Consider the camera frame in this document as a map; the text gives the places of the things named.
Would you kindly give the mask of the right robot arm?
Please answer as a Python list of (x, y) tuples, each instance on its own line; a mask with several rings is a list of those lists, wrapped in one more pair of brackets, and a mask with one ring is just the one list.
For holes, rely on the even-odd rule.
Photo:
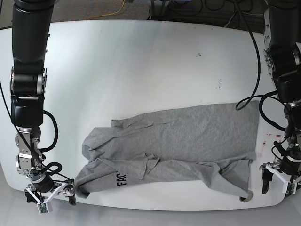
[(70, 205), (76, 205), (74, 180), (52, 179), (53, 175), (61, 174), (61, 164), (44, 164), (44, 154), (55, 147), (58, 135), (49, 147), (38, 148), (40, 126), (44, 115), (49, 115), (44, 110), (47, 82), (44, 62), (54, 5), (53, 0), (16, 0), (12, 17), (14, 63), (10, 76), (11, 105), (7, 111), (17, 131), (16, 168), (30, 181), (24, 195), (28, 203), (37, 205), (40, 213), (49, 213), (51, 200), (59, 195), (67, 198)]

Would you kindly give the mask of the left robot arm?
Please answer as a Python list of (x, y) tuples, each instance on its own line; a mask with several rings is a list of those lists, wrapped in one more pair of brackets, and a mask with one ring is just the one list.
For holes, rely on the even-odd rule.
[[(284, 141), (274, 141), (272, 150), (277, 162), (260, 166), (262, 171), (262, 193), (276, 175), (282, 182), (282, 192), (295, 194), (301, 186), (301, 51), (297, 46), (301, 2), (299, 0), (268, 0), (264, 12), (264, 58), (275, 91), (260, 96), (261, 117), (274, 128), (284, 132)], [(267, 98), (279, 101), (284, 106), (288, 125), (281, 127), (263, 112)]]

